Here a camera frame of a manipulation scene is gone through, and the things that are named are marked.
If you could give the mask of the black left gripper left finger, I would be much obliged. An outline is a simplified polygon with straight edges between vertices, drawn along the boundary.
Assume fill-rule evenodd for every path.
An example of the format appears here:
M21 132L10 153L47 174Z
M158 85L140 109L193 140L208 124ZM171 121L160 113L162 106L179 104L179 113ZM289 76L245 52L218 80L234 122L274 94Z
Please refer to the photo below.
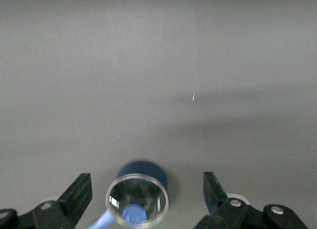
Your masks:
M2 229L74 229L93 197L90 173L80 174L57 200L47 200L18 215L12 208L1 209Z

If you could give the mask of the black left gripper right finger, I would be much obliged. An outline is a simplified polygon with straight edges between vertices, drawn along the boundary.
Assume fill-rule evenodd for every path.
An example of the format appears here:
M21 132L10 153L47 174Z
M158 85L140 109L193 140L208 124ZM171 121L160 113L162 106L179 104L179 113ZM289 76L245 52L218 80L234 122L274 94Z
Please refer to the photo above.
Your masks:
M213 172L203 173L203 195L209 214L196 229L306 229L290 208L268 204L262 211L242 199L229 197Z

